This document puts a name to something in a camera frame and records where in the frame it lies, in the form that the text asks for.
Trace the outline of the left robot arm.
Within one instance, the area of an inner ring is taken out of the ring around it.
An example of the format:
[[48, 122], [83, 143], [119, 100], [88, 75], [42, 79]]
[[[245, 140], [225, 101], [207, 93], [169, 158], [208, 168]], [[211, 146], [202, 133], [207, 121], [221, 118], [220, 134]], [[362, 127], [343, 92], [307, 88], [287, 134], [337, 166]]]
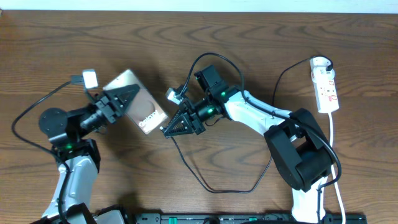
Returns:
[[39, 128], [52, 145], [59, 171], [53, 199], [40, 222], [95, 222], [88, 206], [101, 157], [96, 141], [86, 135], [123, 117], [139, 90], [137, 84], [105, 90], [85, 107], [49, 108], [40, 115]]

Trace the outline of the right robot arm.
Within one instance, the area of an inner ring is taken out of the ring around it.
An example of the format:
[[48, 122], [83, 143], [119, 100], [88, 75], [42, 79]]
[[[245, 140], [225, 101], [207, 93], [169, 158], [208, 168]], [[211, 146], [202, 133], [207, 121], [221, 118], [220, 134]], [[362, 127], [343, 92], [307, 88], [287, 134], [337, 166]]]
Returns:
[[197, 72], [195, 78], [204, 98], [194, 103], [185, 96], [185, 85], [169, 88], [166, 97], [178, 105], [165, 137], [200, 134], [204, 123], [216, 115], [245, 124], [264, 136], [279, 174], [291, 186], [292, 215], [299, 222], [320, 223], [326, 216], [323, 188], [336, 162], [330, 143], [312, 114], [280, 110], [254, 98], [241, 86], [229, 85], [215, 67]]

